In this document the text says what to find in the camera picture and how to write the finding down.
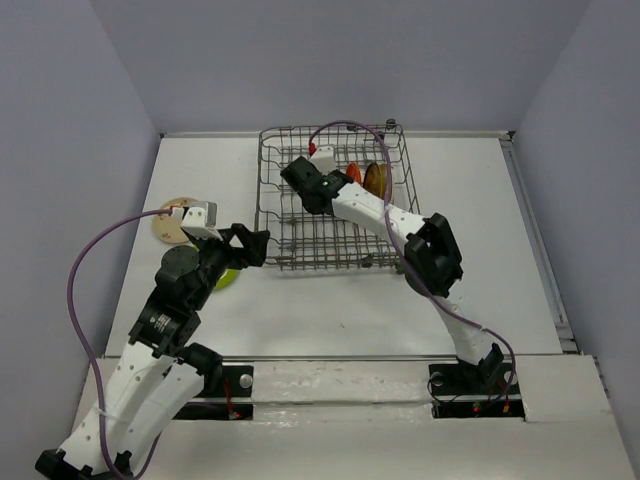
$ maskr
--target screw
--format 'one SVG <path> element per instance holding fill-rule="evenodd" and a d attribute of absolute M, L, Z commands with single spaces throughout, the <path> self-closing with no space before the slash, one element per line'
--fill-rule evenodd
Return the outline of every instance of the screw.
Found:
<path fill-rule="evenodd" d="M 253 377 L 248 373 L 245 373 L 240 376 L 240 386 L 242 388 L 251 388 L 253 385 Z"/>
<path fill-rule="evenodd" d="M 434 387 L 441 387 L 444 385 L 444 375 L 440 372 L 433 372 L 431 375 L 431 385 Z"/>
<path fill-rule="evenodd" d="M 504 382 L 507 383 L 509 381 L 509 377 L 511 376 L 511 370 L 507 370 L 504 372 Z M 513 382 L 511 386 L 516 385 L 518 383 L 518 375 L 513 376 Z"/>

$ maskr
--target metal dish rack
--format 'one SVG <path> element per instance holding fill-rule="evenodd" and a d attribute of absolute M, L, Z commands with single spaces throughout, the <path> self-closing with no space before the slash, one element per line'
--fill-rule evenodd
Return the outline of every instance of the metal dish rack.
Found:
<path fill-rule="evenodd" d="M 384 134 L 393 173 L 393 203 L 419 213 L 418 197 L 402 126 L 388 121 L 371 125 Z M 271 231 L 267 265 L 281 270 L 336 270 L 396 267 L 393 247 L 357 225 L 328 215 L 307 213 L 280 171 L 300 155 L 308 156 L 315 126 L 270 128 L 260 133 L 255 228 Z M 336 166 L 345 171 L 356 162 L 364 172 L 372 162 L 384 163 L 382 149 L 365 130 L 336 125 L 314 138 L 316 146 L 335 149 Z"/>

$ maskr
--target wooden disc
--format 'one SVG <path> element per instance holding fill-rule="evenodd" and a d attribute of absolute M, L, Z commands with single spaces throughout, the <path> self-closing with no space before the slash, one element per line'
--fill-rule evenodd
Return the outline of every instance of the wooden disc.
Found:
<path fill-rule="evenodd" d="M 185 207 L 191 202 L 195 202 L 195 198 L 178 197 L 165 202 L 160 208 L 169 207 Z M 151 221 L 151 231 L 156 238 L 164 243 L 178 244 L 189 241 L 184 232 L 180 229 L 180 220 L 171 218 L 169 215 L 156 215 Z"/>

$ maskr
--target orange plate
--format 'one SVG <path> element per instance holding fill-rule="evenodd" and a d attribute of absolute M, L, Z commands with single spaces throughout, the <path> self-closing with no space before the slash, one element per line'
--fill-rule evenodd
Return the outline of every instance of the orange plate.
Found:
<path fill-rule="evenodd" d="M 347 175 L 353 178 L 353 181 L 362 185 L 362 173 L 360 173 L 360 167 L 356 162 L 351 162 L 347 166 Z"/>

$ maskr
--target metal frame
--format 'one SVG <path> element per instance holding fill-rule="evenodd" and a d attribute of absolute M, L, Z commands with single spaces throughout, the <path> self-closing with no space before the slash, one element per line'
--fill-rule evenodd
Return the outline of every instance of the metal frame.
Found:
<path fill-rule="evenodd" d="M 394 204 L 419 213 L 402 126 L 371 127 L 384 135 L 391 156 Z M 277 265 L 281 270 L 397 267 L 397 255 L 388 242 L 351 222 L 307 213 L 298 195 L 280 177 L 280 171 L 291 161 L 308 154 L 309 138 L 317 128 L 277 127 L 259 135 L 255 229 L 272 232 L 267 265 Z M 314 142 L 318 147 L 334 147 L 336 168 L 341 171 L 350 163 L 356 163 L 364 174 L 370 164 L 384 163 L 381 147 L 371 134 L 357 127 L 326 128 Z"/>
<path fill-rule="evenodd" d="M 569 319 L 567 318 L 567 312 L 565 311 L 562 297 L 558 289 L 555 277 L 553 275 L 553 269 L 551 262 L 547 254 L 547 250 L 540 233 L 540 228 L 536 221 L 529 195 L 525 188 L 524 180 L 518 166 L 516 153 L 513 147 L 513 143 L 510 140 L 501 140 L 500 145 L 502 147 L 502 153 L 504 155 L 509 175 L 511 176 L 511 183 L 518 200 L 518 206 L 524 220 L 527 235 L 529 236 L 529 242 L 535 257 L 538 271 L 542 278 L 542 285 L 544 287 L 547 301 L 551 308 L 551 313 L 554 316 L 554 323 L 562 351 L 565 353 L 580 353 L 580 348 L 575 340 Z"/>

